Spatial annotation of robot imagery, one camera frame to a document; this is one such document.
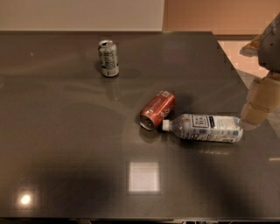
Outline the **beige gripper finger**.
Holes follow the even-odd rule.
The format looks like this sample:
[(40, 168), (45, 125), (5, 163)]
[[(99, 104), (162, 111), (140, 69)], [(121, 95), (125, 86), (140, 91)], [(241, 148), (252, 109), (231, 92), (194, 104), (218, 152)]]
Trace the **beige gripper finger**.
[(261, 36), (255, 36), (249, 43), (244, 45), (241, 50), (240, 54), (246, 57), (253, 57), (258, 54), (258, 49), (261, 41)]
[(269, 71), (263, 78), (254, 78), (241, 111), (241, 126), (259, 126), (279, 106), (280, 73)]

